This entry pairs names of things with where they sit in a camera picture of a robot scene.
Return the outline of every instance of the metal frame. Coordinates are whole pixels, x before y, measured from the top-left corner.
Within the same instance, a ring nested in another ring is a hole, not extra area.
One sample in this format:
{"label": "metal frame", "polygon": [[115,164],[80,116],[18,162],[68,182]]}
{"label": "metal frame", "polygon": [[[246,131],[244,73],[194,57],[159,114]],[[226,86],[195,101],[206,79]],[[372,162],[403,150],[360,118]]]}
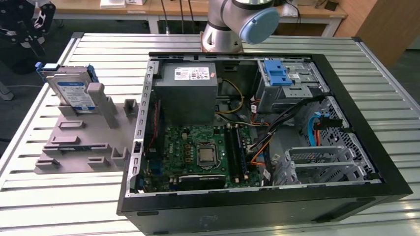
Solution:
{"label": "metal frame", "polygon": [[[99,79],[110,85],[106,93],[115,101],[124,97],[140,97],[138,91],[142,91],[143,82],[136,80],[146,73],[147,59],[143,57],[150,51],[200,51],[198,35],[86,33],[84,38],[75,54],[66,56],[64,53],[60,61],[71,57],[68,65],[92,62],[100,68]],[[399,84],[387,75],[387,69],[376,63],[376,57],[362,50],[351,38],[274,36],[259,45],[246,44],[244,49],[252,53],[326,54],[415,194],[402,201],[364,210],[340,222],[208,232],[203,235],[264,236],[292,232],[299,236],[312,236],[316,232],[323,236],[415,235],[420,225],[420,109],[407,99],[406,90],[398,88]],[[43,177],[32,173],[36,154],[50,137],[48,129],[59,114],[54,107],[58,100],[51,94],[51,90],[43,88],[0,159],[0,231],[14,236],[28,233],[138,235],[132,223],[115,214],[122,172]]]}
{"label": "metal frame", "polygon": [[[64,62],[66,58],[70,56],[70,50],[75,49],[76,47],[78,47],[78,43],[75,43],[75,39],[72,38],[70,40],[66,48],[64,48],[62,57],[59,58],[59,61],[58,61],[59,64],[62,64]],[[27,131],[31,130],[30,129],[31,121],[34,120],[35,114],[36,114],[39,108],[42,107],[42,104],[44,103],[44,99],[46,99],[48,91],[50,91],[50,85],[48,85],[48,83],[46,83],[42,90],[40,90],[40,93],[39,93],[39,95],[34,101],[34,104],[28,110],[26,118],[22,121],[19,129],[15,133],[14,139],[12,139],[12,141],[11,141],[6,151],[4,151],[4,154],[2,156],[2,159],[0,159],[0,186],[3,186],[4,181],[6,181],[6,177],[7,177],[7,175],[4,175],[4,173],[8,173],[10,172],[8,169],[12,167],[8,165],[8,163],[12,159],[12,157],[15,157],[15,151],[16,151],[19,143],[30,135],[30,133],[27,133]]]}

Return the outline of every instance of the power supply label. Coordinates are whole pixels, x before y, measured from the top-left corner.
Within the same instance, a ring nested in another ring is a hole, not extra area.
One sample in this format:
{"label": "power supply label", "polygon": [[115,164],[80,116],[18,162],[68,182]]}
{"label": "power supply label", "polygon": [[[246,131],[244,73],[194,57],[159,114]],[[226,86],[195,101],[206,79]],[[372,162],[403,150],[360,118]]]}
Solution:
{"label": "power supply label", "polygon": [[76,110],[88,112],[95,109],[95,103],[83,82],[58,82],[58,85],[62,95]]}
{"label": "power supply label", "polygon": [[210,80],[208,67],[179,67],[175,69],[175,80]]}

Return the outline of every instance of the green motherboard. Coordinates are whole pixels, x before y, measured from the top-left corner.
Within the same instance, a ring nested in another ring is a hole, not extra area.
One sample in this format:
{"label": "green motherboard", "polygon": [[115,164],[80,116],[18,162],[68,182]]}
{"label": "green motherboard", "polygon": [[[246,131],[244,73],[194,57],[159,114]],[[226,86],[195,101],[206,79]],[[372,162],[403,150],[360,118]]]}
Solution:
{"label": "green motherboard", "polygon": [[[152,184],[158,192],[172,191],[176,177],[184,175],[224,175],[224,188],[260,185],[259,170],[247,169],[240,181],[231,177],[224,126],[168,126],[166,130],[164,159],[159,168],[160,177]],[[250,128],[238,126],[243,147],[251,144]]]}

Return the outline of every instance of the table leg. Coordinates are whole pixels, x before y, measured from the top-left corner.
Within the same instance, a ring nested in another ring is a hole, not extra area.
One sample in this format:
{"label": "table leg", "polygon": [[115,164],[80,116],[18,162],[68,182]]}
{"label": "table leg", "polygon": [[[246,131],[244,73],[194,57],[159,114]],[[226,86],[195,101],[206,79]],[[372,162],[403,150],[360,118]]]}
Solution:
{"label": "table leg", "polygon": [[339,28],[342,18],[331,18],[328,25],[326,26],[323,37],[334,37],[336,29]]}
{"label": "table leg", "polygon": [[10,101],[14,99],[14,94],[11,90],[4,86],[4,84],[0,82],[0,98],[6,101]]}
{"label": "table leg", "polygon": [[150,22],[151,33],[159,33],[159,25],[158,25],[159,16],[148,16],[147,20]]}

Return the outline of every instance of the white box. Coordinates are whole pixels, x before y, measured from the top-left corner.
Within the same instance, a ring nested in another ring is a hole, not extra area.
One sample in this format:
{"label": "white box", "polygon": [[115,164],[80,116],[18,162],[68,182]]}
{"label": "white box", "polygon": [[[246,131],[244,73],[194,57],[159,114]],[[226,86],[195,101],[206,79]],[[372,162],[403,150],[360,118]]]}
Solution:
{"label": "white box", "polygon": [[126,0],[127,4],[143,5],[147,0]]}
{"label": "white box", "polygon": [[100,0],[100,9],[124,8],[124,7],[126,7],[124,0]]}

